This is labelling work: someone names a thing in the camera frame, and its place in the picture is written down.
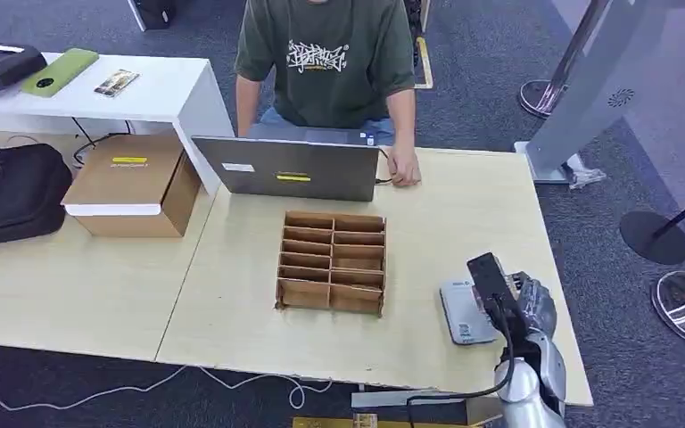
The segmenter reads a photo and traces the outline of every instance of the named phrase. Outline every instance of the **black bag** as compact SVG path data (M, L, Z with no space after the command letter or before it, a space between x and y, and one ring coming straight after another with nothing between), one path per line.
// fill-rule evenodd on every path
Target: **black bag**
M47 144L0 150L0 243L56 232L72 174Z

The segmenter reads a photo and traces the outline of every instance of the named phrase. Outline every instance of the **green t-shirt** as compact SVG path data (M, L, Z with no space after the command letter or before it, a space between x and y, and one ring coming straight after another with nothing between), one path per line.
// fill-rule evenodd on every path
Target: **green t-shirt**
M387 117L385 99L414 86L403 0L247 0L235 71L264 80L298 126L360 128Z

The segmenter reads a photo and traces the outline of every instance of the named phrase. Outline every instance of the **cardboard divider tray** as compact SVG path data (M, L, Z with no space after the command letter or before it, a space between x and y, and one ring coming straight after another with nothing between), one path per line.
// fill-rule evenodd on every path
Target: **cardboard divider tray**
M382 316L386 222L376 216L287 211L276 307Z

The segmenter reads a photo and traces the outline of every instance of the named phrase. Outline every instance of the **stanchion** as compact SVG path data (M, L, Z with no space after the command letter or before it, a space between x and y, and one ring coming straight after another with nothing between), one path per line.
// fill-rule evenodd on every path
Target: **stanchion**
M563 59L557 65L550 80L530 80L521 86L518 102L521 103L524 110L544 119L550 115L558 99L568 88L566 84L568 76L590 39L592 31L597 27L607 3L608 0L591 0L582 22L579 23L579 27L574 32L571 43L568 44Z
M621 218L621 237L637 254L662 265L678 265L685 260L685 233L679 223L685 209L676 217L665 218L649 211L634 211Z

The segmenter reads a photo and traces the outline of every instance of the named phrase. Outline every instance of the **cardboard box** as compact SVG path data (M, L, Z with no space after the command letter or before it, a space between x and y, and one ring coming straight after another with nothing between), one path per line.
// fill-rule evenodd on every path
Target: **cardboard box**
M386 222L376 216L287 211L276 308L346 310L382 316Z
M173 134L115 136L87 155L62 205L96 236L181 237L200 186Z

